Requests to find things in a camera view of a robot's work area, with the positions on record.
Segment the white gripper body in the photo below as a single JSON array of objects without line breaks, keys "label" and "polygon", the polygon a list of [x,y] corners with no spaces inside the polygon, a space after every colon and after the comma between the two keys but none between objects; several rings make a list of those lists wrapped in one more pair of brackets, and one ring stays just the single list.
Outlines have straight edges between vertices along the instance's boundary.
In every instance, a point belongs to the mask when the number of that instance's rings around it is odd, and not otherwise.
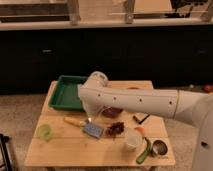
[{"label": "white gripper body", "polygon": [[91,120],[96,119],[102,109],[101,106],[91,105],[87,103],[83,105],[83,108],[86,112],[87,117]]}]

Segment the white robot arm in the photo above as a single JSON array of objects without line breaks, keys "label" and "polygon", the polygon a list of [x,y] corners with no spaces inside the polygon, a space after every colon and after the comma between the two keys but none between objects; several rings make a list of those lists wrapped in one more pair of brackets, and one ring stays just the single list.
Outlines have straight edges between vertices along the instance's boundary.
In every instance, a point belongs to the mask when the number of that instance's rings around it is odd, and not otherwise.
[{"label": "white robot arm", "polygon": [[107,76],[93,72],[78,87],[87,114],[104,106],[174,119],[199,129],[191,171],[213,171],[213,95],[166,89],[117,89]]}]

